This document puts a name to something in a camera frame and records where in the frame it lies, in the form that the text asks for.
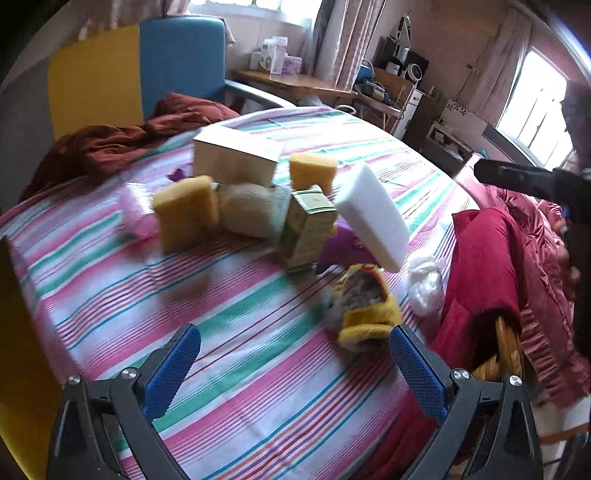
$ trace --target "window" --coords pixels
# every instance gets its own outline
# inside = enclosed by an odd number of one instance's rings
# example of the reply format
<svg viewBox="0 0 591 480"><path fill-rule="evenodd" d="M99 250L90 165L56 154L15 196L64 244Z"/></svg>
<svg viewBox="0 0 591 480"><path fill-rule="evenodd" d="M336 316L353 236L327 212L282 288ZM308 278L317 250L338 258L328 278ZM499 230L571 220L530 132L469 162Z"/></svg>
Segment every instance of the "window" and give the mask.
<svg viewBox="0 0 591 480"><path fill-rule="evenodd" d="M322 0L191 0L193 5L225 4L269 10L299 19L315 19Z"/></svg>
<svg viewBox="0 0 591 480"><path fill-rule="evenodd" d="M515 92L498 129L551 170L573 149L562 115L567 80L535 51L525 58Z"/></svg>

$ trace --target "bolt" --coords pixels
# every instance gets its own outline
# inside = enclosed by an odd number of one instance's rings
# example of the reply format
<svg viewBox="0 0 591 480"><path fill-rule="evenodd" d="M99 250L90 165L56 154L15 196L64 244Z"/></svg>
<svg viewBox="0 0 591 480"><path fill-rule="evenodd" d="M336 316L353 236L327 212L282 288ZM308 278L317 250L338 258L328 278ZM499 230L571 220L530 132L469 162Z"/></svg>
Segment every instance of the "bolt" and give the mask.
<svg viewBox="0 0 591 480"><path fill-rule="evenodd" d="M121 376L124 380L133 380L135 377L138 376L138 371L135 368L124 368L121 372Z"/></svg>
<svg viewBox="0 0 591 480"><path fill-rule="evenodd" d="M517 375L511 375L509 377L509 383L514 387L520 387L522 385L521 379Z"/></svg>
<svg viewBox="0 0 591 480"><path fill-rule="evenodd" d="M458 368L457 370L453 371L453 378L456 380L468 380L470 378L470 374L463 368Z"/></svg>
<svg viewBox="0 0 591 480"><path fill-rule="evenodd" d="M80 375L74 374L70 378L68 378L68 383L70 385L77 385L80 383L80 380L81 380Z"/></svg>

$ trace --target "white foam block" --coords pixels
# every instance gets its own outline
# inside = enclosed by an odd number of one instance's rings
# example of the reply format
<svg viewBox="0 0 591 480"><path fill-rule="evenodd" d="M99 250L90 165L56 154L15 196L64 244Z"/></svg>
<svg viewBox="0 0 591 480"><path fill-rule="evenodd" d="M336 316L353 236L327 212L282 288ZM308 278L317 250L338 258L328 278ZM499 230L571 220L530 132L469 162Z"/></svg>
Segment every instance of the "white foam block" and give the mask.
<svg viewBox="0 0 591 480"><path fill-rule="evenodd" d="M333 203L382 267L398 272L406 258L410 233L367 163L351 169Z"/></svg>

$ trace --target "armrest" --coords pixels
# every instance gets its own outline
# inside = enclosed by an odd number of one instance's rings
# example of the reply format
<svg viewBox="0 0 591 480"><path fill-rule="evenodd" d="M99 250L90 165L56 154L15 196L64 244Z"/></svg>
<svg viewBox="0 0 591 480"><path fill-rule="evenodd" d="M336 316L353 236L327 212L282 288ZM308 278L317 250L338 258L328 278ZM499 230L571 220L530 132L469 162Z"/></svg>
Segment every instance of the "armrest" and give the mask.
<svg viewBox="0 0 591 480"><path fill-rule="evenodd" d="M248 98L267 108L295 108L295 105L276 95L264 92L258 88L226 79L226 88L238 96Z"/></svg>

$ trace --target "white cabinet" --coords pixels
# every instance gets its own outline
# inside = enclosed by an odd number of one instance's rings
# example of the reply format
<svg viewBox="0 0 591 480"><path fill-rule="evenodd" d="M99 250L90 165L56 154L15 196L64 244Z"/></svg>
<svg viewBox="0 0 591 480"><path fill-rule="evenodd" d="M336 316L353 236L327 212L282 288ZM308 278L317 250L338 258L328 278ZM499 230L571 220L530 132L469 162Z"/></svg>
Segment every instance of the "white cabinet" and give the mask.
<svg viewBox="0 0 591 480"><path fill-rule="evenodd" d="M398 121L396 128L394 129L393 135L399 140L402 140L404 134L406 133L408 123L411 121L411 118L413 117L414 112L421 101L421 98L423 98L423 93L420 90L415 89L412 97L410 97L410 100L408 101L407 109L404 112L404 118Z"/></svg>

